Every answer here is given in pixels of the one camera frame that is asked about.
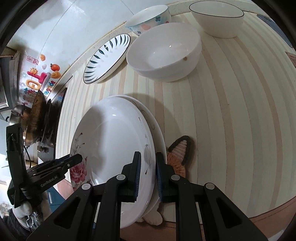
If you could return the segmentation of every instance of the frying pan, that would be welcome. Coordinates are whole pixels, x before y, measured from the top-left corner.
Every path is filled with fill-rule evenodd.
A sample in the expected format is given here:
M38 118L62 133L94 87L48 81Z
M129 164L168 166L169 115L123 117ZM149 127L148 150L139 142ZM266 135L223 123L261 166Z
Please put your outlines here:
M38 90L31 114L28 119L28 125L26 130L25 145L30 146L34 144L39 138L40 131L42 129L44 117L46 113L46 100L44 94Z

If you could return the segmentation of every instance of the ceramic plate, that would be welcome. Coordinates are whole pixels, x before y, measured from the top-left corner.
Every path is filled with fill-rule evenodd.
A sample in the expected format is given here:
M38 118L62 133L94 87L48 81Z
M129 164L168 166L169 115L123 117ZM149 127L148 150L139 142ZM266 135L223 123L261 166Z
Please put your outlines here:
M86 84L100 82L112 74L126 57L131 43L128 34L120 34L104 43L88 62L83 76Z
M150 112L150 110L140 101L128 95L115 95L115 96L110 96L109 98L112 98L112 97L124 98L130 101L131 103L133 103L139 109L139 111L141 111L142 115L144 116L145 120L148 123L149 129L152 135L153 143L154 143L155 152L161 152L163 154L165 163L167 163L165 140L163 139L163 134L161 132L161 129L155 117ZM152 197L142 216L145 216L147 213L149 213L151 209L155 206L158 200L159 200L158 188L157 188L157 182L155 182Z
M155 184L155 149L141 112L129 101L113 97L92 106L81 119L70 154L79 153L83 161L70 169L76 190L83 183L105 183L131 163L135 151L141 152L139 195L135 203L122 203L120 227L139 219L151 199Z

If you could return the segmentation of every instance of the white bowl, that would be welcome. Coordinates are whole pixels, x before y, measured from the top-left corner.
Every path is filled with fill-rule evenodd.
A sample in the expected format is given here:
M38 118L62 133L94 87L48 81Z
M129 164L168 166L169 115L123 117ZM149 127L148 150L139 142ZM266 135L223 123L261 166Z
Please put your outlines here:
M140 36L147 30L171 22L171 15L167 5L156 5L136 13L126 21L125 26Z
M139 75L155 81L175 81L188 75L201 53L198 31L186 23L152 28L130 46L126 60Z
M234 38L244 21L244 12L225 2L200 1L189 9L203 30L218 38Z

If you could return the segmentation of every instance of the cartoon sun sticker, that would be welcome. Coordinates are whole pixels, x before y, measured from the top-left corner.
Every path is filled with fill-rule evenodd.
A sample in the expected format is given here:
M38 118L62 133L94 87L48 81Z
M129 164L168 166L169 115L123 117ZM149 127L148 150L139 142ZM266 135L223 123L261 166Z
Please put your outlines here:
M31 68L31 69L30 69L30 72L31 72L32 74L37 74L37 73L38 73L38 70L37 70L36 68Z

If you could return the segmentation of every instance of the floral plate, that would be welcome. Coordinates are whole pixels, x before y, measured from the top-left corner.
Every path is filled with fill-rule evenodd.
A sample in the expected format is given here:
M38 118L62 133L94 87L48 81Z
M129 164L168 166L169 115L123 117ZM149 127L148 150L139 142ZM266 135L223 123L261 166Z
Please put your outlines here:
M98 185L121 173L141 152L139 195L135 203L122 203L120 227L138 220L146 210L155 184L155 149L148 124L131 102L106 98L93 105L81 119L70 154L83 161L70 169L73 190L83 183Z

